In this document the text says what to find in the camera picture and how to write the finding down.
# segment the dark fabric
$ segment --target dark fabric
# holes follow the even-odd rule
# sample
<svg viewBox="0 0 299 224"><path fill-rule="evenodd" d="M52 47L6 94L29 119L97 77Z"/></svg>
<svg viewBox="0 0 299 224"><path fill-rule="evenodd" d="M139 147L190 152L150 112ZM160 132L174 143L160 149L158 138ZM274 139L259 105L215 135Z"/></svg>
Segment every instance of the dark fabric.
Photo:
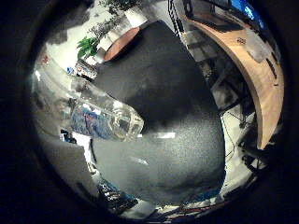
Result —
<svg viewBox="0 0 299 224"><path fill-rule="evenodd" d="M102 64L94 85L145 121L143 137L133 142L95 141L97 167L108 181L160 204L221 187L225 150L218 109L193 57L164 23L151 24L120 57Z"/></svg>

